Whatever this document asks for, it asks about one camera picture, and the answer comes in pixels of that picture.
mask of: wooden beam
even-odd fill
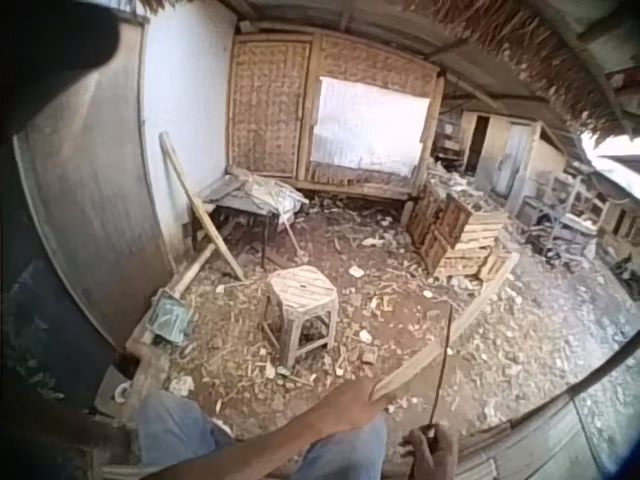
[[[180,165],[178,154],[173,148],[171,140],[169,139],[169,134],[167,132],[162,132],[160,134],[160,146],[165,154],[165,158],[173,167],[176,177],[178,178],[180,185],[182,185],[182,189],[189,199],[189,202],[191,202],[191,207],[198,216],[200,223],[202,223],[205,232],[207,232],[207,235],[209,236],[211,241],[216,245],[216,247],[218,247],[218,250],[220,250],[220,253],[222,253],[222,256],[225,258],[225,260],[233,270],[233,273],[235,273],[235,275],[240,280],[244,280],[242,269],[236,262],[236,259],[233,258],[233,255],[231,255],[231,252],[227,248],[227,245],[224,243],[224,240],[220,236],[220,233],[218,233],[218,230],[213,225],[213,222],[209,218],[209,214],[207,213],[204,203],[202,203],[202,200],[200,200],[200,198],[194,193],[194,190],[189,185],[187,175],[184,172],[182,165]]]
[[[465,39],[455,40],[451,43],[445,43],[444,45],[439,46],[438,48],[431,50],[425,56],[425,60],[431,60],[438,55],[442,55],[443,53],[451,52],[453,50],[459,50],[461,47],[464,47],[467,43],[469,43]]]
[[[535,97],[531,95],[488,95],[491,100],[496,102],[502,101],[511,101],[511,102],[522,102],[522,103],[540,103],[544,105],[548,105],[549,101],[542,97]],[[447,95],[444,98],[445,102],[453,102],[453,101],[462,101],[462,100],[473,100],[477,98],[475,95]]]
[[[436,126],[438,125],[438,115],[440,115],[440,105],[442,104],[442,95],[444,94],[444,75],[438,75],[435,80],[433,89],[433,97],[429,101],[427,116],[425,118],[424,127],[420,141],[422,149],[420,150],[420,158],[416,167],[415,174],[411,183],[411,194],[418,195],[422,189],[425,179],[427,178],[427,164],[431,161],[431,147],[436,135]]]
[[[483,101],[487,105],[495,108],[497,111],[505,114],[507,113],[507,110],[504,108],[504,105],[499,101],[496,101],[493,98],[491,98],[489,94],[483,92],[482,90],[476,87],[472,87],[468,83],[460,80],[459,78],[455,77],[450,73],[447,73],[446,76],[447,76],[447,80],[451,82],[453,85],[456,85],[462,88],[463,90],[466,90],[467,92],[471,93],[474,97],[476,97],[478,100]]]
[[[353,0],[344,0],[342,5],[342,17],[340,17],[340,31],[344,32],[351,17],[351,9],[353,8]]]
[[[627,11],[627,4],[630,4],[630,2],[621,2],[609,14],[593,22],[578,35],[578,40],[585,45],[590,45],[617,30],[623,23],[632,18],[630,16],[631,11]]]
[[[320,33],[323,35],[330,35],[335,38],[349,40],[351,42],[357,42],[361,45],[377,48],[378,50],[382,50],[383,52],[393,53],[394,55],[404,58],[405,60],[419,63],[420,65],[426,68],[431,68],[434,73],[440,70],[438,66],[433,65],[429,62],[426,62],[425,60],[423,60],[423,58],[420,55],[417,55],[413,52],[408,53],[406,51],[399,50],[398,48],[385,45],[384,43],[375,42],[373,40],[357,37],[355,35],[349,35],[347,33],[338,32],[336,30],[310,27],[309,25],[298,25],[295,23],[286,23],[286,22],[259,21],[259,22],[253,22],[253,24],[260,30],[274,30],[274,31],[281,31],[281,32],[297,32],[297,33],[309,33],[309,34]]]
[[[258,14],[245,0],[221,0],[222,4],[244,20],[257,20]]]
[[[511,258],[505,262],[496,275],[496,278],[485,286],[484,291],[477,296],[473,302],[471,302],[471,305],[469,305],[469,308],[463,312],[462,316],[453,322],[451,325],[451,342],[454,342],[456,338],[460,336],[460,334],[476,319],[491,297],[500,290],[500,287],[502,287],[507,275],[509,275],[515,264],[518,263],[519,259],[520,254],[515,252],[512,253]],[[373,393],[371,394],[371,399],[375,401],[398,390],[405,383],[409,382],[413,377],[420,373],[424,367],[442,353],[442,350],[442,345],[439,343],[430,343],[424,347],[405,362],[404,365],[380,381],[375,386]]]
[[[302,122],[300,125],[300,144],[298,145],[298,162],[296,178],[300,181],[307,179],[307,166],[311,161],[311,139],[315,126],[316,98],[320,96],[320,49],[322,39],[319,33],[313,34],[311,51],[309,52],[309,66],[307,68],[307,81],[304,88],[304,103],[302,105]]]

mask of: wooden crate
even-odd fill
[[[425,269],[429,276],[432,276],[440,262],[449,252],[449,246],[435,228],[431,228],[425,237],[422,247],[419,249],[420,256],[424,261]]]
[[[460,200],[448,194],[436,228],[450,247],[481,248],[491,246],[508,218],[506,212],[474,213]]]
[[[492,248],[478,272],[478,278],[483,282],[493,280],[509,258],[511,258],[511,253],[503,250],[500,246]]]
[[[444,204],[438,194],[431,188],[426,187],[422,198],[416,203],[407,223],[407,233],[417,249],[422,248],[424,245],[427,234],[432,225],[437,222],[443,207]]]
[[[489,248],[455,250],[435,228],[429,230],[419,251],[430,276],[476,274],[491,252]]]

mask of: bamboo panel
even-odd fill
[[[310,43],[237,42],[229,101],[229,163],[294,177]]]
[[[319,75],[426,98],[433,95],[435,79],[432,66],[332,36],[322,37]]]
[[[375,184],[409,190],[409,179],[395,173],[309,162],[309,180],[329,185]]]

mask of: white wall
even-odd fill
[[[225,168],[225,123],[231,45],[236,18],[215,0],[180,3],[151,16],[144,57],[143,131],[153,198],[169,254],[187,248],[182,225],[188,200],[160,151],[170,134],[194,189]]]

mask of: jeans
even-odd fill
[[[138,438],[145,466],[166,467],[234,445],[235,441],[193,401],[160,391],[143,399]],[[378,480],[387,429],[382,415],[370,424],[309,447],[294,480]]]

